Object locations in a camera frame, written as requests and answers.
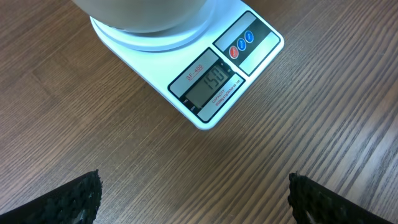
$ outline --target black object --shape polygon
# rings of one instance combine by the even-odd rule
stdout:
[[[290,174],[289,180],[287,200],[298,224],[392,224],[306,176]]]
[[[102,195],[98,170],[68,182],[61,187],[3,215],[0,223],[93,223]]]

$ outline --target white scale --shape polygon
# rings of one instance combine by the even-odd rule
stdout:
[[[202,130],[220,121],[284,46],[240,0],[208,0],[184,24],[151,34],[91,23],[109,49]]]

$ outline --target round weighing plate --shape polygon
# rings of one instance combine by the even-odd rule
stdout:
[[[148,34],[135,34],[118,30],[93,18],[95,24],[113,41],[134,50],[170,50],[189,43],[209,26],[217,0],[207,0],[189,20],[179,26]]]

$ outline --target scale body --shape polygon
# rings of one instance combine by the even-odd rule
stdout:
[[[126,47],[91,18],[102,42],[202,130],[220,121],[284,46],[283,37],[242,1],[213,2],[208,24],[197,27],[205,28],[200,35],[156,52]]]

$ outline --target wood grain surface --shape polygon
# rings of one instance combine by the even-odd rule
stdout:
[[[398,1],[246,2],[285,48],[199,131],[71,1],[0,1],[0,213],[99,169],[96,223],[295,223],[298,171],[398,223]]]

